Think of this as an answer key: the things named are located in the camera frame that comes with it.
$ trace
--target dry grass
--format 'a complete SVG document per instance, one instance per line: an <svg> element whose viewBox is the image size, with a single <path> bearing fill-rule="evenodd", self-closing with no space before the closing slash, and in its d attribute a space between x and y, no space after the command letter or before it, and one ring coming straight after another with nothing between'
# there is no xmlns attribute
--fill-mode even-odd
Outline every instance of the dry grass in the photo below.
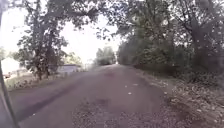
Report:
<svg viewBox="0 0 224 128"><path fill-rule="evenodd" d="M190 112L198 114L215 127L224 127L224 90L189 84L174 78L163 78L140 71L139 76L160 87L172 104L184 104Z"/></svg>

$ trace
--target pole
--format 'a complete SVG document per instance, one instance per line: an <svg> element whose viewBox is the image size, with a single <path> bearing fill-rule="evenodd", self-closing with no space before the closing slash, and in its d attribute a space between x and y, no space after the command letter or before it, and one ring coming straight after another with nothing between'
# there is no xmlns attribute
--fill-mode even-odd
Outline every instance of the pole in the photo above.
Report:
<svg viewBox="0 0 224 128"><path fill-rule="evenodd" d="M3 6L4 6L4 4L5 4L4 1L0 0L0 28L1 28L1 21L2 21L2 14L3 14ZM12 127L13 128L19 128L19 124L18 124L18 122L16 120L16 116L15 116L15 114L13 112L13 108L12 108L12 105L10 103L9 94L8 94L7 88L5 86L3 73L2 73L1 61L0 61L0 85L1 85L1 88L0 88L1 99L2 99L2 101L4 103L5 110L8 113L9 120L10 120L10 122L12 124Z"/></svg>

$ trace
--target gravel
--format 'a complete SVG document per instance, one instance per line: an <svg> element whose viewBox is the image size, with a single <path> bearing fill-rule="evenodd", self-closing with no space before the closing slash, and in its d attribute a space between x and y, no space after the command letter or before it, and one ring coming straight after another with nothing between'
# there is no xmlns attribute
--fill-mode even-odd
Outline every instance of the gravel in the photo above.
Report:
<svg viewBox="0 0 224 128"><path fill-rule="evenodd" d="M155 111L127 112L110 108L109 100L85 101L73 113L74 128L200 128L192 115L163 105Z"/></svg>

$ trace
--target asphalt road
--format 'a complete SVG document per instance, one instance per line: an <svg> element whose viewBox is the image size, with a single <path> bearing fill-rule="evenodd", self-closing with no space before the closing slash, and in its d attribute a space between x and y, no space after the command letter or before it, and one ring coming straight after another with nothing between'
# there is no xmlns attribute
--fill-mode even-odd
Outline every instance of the asphalt road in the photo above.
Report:
<svg viewBox="0 0 224 128"><path fill-rule="evenodd" d="M51 85L11 92L21 128L200 128L132 68L112 65ZM1 112L0 127L7 128Z"/></svg>

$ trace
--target paved path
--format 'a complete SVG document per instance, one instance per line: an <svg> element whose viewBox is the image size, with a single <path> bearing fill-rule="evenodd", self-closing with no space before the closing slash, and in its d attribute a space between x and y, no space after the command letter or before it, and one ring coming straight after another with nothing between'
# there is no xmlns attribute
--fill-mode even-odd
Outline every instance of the paved path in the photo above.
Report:
<svg viewBox="0 0 224 128"><path fill-rule="evenodd" d="M204 127L203 121L174 109L164 97L134 69L120 65L11 93L21 128Z"/></svg>

